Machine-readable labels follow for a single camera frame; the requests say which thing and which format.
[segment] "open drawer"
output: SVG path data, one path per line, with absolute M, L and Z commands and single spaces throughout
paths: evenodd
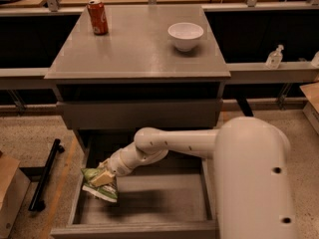
M 96 167 L 132 134 L 92 135 L 87 167 Z M 170 152 L 163 160 L 140 166 L 118 178 L 119 201 L 108 203 L 82 190 L 66 228 L 53 229 L 54 238 L 218 238 L 207 160 Z

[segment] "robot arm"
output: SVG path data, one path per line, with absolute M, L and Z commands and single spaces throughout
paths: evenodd
M 286 169 L 290 144 L 278 128 L 255 118 L 232 119 L 212 130 L 147 127 L 110 157 L 108 170 L 124 176 L 169 150 L 213 158 L 221 239 L 297 238 Z
M 163 159 L 169 150 L 202 158 L 211 158 L 218 130 L 163 131 L 145 127 L 134 142 L 119 149 L 108 160 L 108 170 L 126 176 L 140 165 Z

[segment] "floor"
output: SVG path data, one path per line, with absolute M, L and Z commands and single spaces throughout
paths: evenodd
M 291 141 L 288 173 L 296 207 L 299 239 L 319 239 L 319 135 L 302 110 L 254 111 L 257 118 L 280 128 Z M 223 112 L 225 120 L 242 116 L 242 112 Z M 1 114 L 0 149 L 21 161 L 21 167 L 42 166 L 55 138 L 65 152 L 57 154 L 43 199 L 42 212 L 29 212 L 28 207 L 37 186 L 29 186 L 9 238 L 50 238 L 53 227 L 65 227 L 71 212 L 75 188 L 84 157 L 74 134 L 67 130 L 55 113 Z

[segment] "cabinet top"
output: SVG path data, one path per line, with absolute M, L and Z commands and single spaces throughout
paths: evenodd
M 87 9 L 46 79 L 160 79 L 230 77 L 200 5 L 106 6 L 109 34 L 93 33 Z M 199 45 L 178 51 L 167 29 L 191 22 L 204 29 Z

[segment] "cardboard box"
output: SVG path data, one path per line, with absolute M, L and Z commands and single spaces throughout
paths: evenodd
M 30 184 L 19 160 L 0 156 L 0 238 L 8 238 Z
M 319 134 L 319 83 L 304 85 L 300 89 L 309 101 L 303 113 Z

